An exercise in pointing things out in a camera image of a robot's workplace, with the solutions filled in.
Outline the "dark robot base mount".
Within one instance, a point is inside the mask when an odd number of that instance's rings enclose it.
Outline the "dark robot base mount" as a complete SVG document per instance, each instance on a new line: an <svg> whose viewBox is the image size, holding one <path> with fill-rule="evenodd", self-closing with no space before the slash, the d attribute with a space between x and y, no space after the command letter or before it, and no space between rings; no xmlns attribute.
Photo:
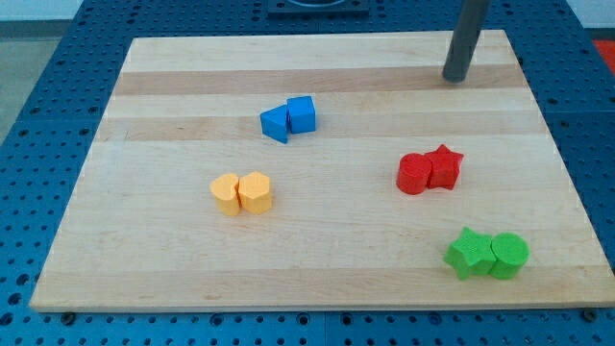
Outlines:
<svg viewBox="0 0 615 346"><path fill-rule="evenodd" d="M366 14L369 0L265 0L268 15L286 14Z"/></svg>

